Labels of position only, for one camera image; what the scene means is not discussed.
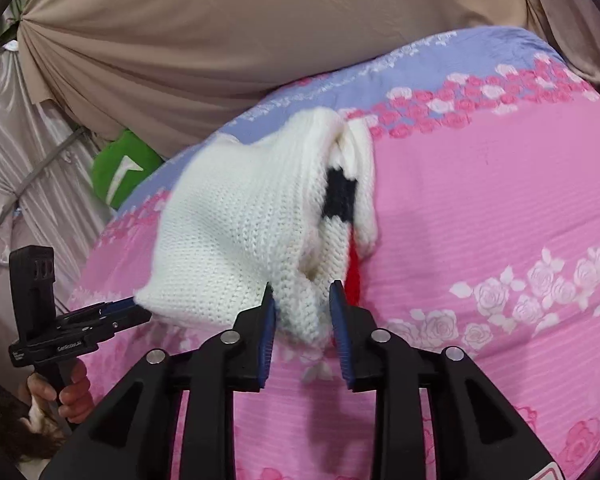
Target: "person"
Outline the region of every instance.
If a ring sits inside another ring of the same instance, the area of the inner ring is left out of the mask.
[[[75,364],[71,380],[58,396],[44,377],[31,374],[18,388],[18,398],[30,406],[28,413],[13,396],[0,394],[0,448],[27,480],[38,480],[65,439],[48,404],[59,397],[58,414],[75,424],[93,411],[91,383],[82,361]]]

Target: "hair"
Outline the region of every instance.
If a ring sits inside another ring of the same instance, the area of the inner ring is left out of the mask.
[[[31,433],[23,423],[22,405],[8,395],[0,395],[0,448],[13,463],[53,458],[62,438]]]

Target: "black patch on sweater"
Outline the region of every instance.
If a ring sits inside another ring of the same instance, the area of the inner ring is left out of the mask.
[[[344,176],[342,168],[329,168],[327,171],[327,190],[322,206],[322,217],[339,216],[343,222],[353,222],[353,206],[356,203],[357,180]]]

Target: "red and white sticker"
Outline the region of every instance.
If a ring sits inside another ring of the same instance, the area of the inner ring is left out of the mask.
[[[532,476],[529,480],[564,480],[562,472],[557,463],[551,462],[547,467],[542,469],[537,475]]]

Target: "human hand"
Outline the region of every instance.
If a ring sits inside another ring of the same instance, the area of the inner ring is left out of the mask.
[[[80,424],[93,411],[94,403],[91,396],[91,382],[87,377],[87,367],[80,359],[71,372],[73,384],[66,386],[60,392],[62,406],[58,414],[69,422]],[[27,379],[27,387],[32,396],[46,401],[56,400],[56,391],[45,378],[39,374],[31,374]]]

